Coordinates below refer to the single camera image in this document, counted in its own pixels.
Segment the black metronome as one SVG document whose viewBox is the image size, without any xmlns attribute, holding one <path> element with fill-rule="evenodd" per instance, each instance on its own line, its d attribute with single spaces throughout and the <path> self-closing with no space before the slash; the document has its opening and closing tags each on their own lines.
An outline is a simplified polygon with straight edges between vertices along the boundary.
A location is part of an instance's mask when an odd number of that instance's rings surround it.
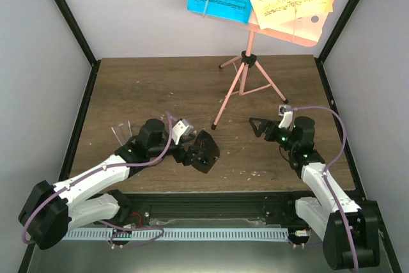
<svg viewBox="0 0 409 273">
<path fill-rule="evenodd" d="M 192 153 L 191 166 L 204 174 L 211 170 L 220 157 L 219 147 L 205 130 L 200 131 L 189 149 Z"/>
</svg>

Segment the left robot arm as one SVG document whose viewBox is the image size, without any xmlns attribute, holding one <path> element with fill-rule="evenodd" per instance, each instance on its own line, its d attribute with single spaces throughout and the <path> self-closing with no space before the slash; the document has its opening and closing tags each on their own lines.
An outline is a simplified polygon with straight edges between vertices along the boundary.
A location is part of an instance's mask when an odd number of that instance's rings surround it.
<svg viewBox="0 0 409 273">
<path fill-rule="evenodd" d="M 18 221 L 21 241 L 45 250 L 71 230 L 100 222 L 113 228 L 130 218 L 130 201 L 118 190 L 98 192 L 125 181 L 144 169 L 172 157 L 183 166 L 207 174 L 220 157 L 220 149 L 205 130 L 193 133 L 185 119 L 146 120 L 112 155 L 91 169 L 54 184 L 43 180 L 31 190 Z"/>
</svg>

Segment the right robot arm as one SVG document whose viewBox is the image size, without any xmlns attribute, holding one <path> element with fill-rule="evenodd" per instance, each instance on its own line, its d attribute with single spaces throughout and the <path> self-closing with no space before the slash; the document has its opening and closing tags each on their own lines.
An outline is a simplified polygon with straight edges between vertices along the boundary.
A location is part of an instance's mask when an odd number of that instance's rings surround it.
<svg viewBox="0 0 409 273">
<path fill-rule="evenodd" d="M 293 224 L 304 220 L 310 226 L 334 270 L 379 266 L 377 216 L 352 200 L 326 169 L 314 147 L 314 120 L 285 116 L 282 121 L 250 118 L 249 123 L 256 137 L 275 142 L 288 153 L 290 168 L 314 194 L 287 204 L 286 220 Z"/>
</svg>

